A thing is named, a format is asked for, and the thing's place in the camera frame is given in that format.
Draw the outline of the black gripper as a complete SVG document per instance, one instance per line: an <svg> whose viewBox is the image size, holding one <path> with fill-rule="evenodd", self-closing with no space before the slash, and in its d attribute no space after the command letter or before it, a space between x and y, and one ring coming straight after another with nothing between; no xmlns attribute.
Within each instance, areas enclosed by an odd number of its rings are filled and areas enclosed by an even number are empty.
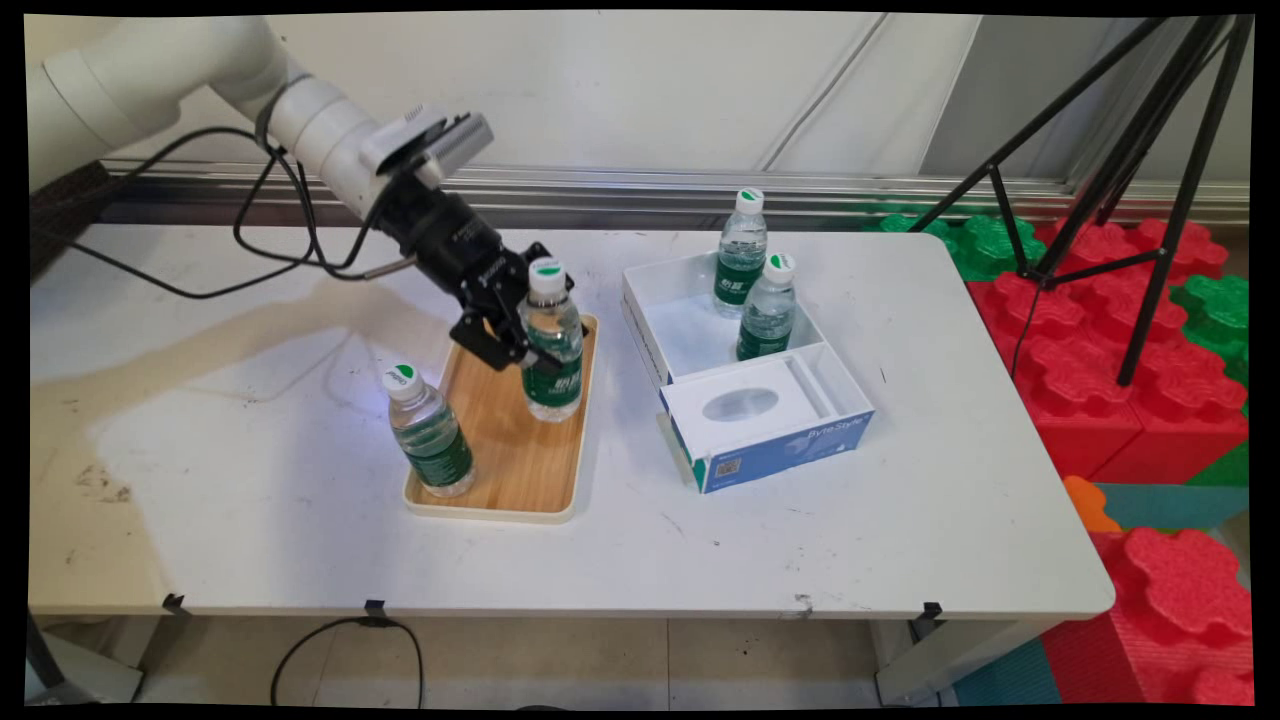
<svg viewBox="0 0 1280 720"><path fill-rule="evenodd" d="M416 179L388 188L378 229L412 258L417 269L462 305L451 328L461 348L495 372L508 366L552 375L563 363L535 348L520 318L518 301L563 301L573 290L567 266L541 243L507 249L462 197L429 190Z"/></svg>

